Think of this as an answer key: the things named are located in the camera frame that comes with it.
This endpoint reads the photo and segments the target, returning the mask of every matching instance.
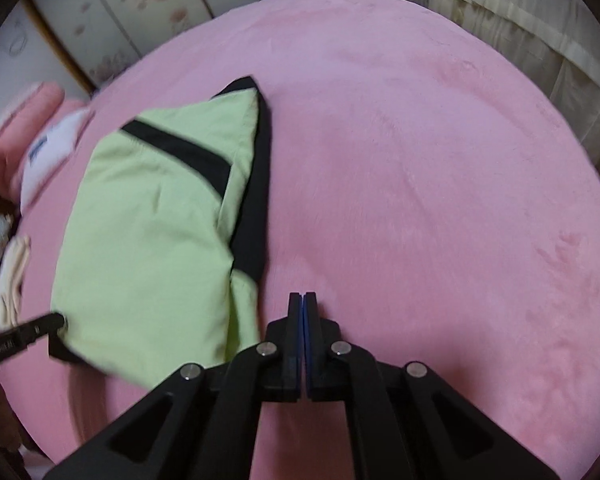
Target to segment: black stripe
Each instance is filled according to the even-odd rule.
[[[197,171],[211,184],[220,197],[224,198],[231,165],[222,156],[210,152],[190,140],[164,132],[142,121],[129,121],[120,129],[136,139],[174,156]]]
[[[241,270],[260,285],[267,256],[271,112],[257,83],[250,76],[233,81],[218,95],[247,88],[253,88],[258,92],[258,126],[253,145],[251,175],[244,190],[229,247],[234,256],[234,269]]]

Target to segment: black device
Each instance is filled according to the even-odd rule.
[[[0,360],[65,323],[49,314],[0,335]],[[345,404],[356,480],[558,479],[427,365],[343,341],[313,292],[291,294],[232,361],[183,365],[45,479],[248,480],[260,407],[300,398],[303,360],[309,399]]]

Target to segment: screw head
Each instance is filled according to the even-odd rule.
[[[261,356],[273,355],[278,351],[278,347],[275,343],[265,341],[256,346],[256,352]]]
[[[197,364],[194,364],[194,363],[188,363],[180,369],[180,375],[186,381],[195,379],[201,373],[202,373],[202,368],[200,368]]]
[[[351,352],[351,345],[346,341],[336,341],[331,345],[331,351],[336,355],[346,355]]]
[[[407,373],[411,377],[419,379],[427,375],[427,367],[422,363],[414,361],[413,363],[409,363],[407,365]]]

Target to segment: triangular cutout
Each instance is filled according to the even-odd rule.
[[[443,394],[434,394],[432,400],[451,444],[461,459],[468,460],[493,447],[493,437]]]
[[[159,399],[111,439],[110,448],[132,462],[144,462],[154,446],[172,405],[171,396]]]

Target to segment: pink blanket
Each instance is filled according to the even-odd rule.
[[[273,114],[263,326],[290,291],[315,290],[346,338],[428,363],[563,480],[581,478],[600,453],[600,183],[521,73],[402,0],[266,0],[117,79],[22,223],[25,316],[49,310],[98,140],[247,74]],[[46,342],[0,380],[56,461],[142,394],[49,360]],[[348,449],[341,406],[266,406],[252,478],[352,478]]]

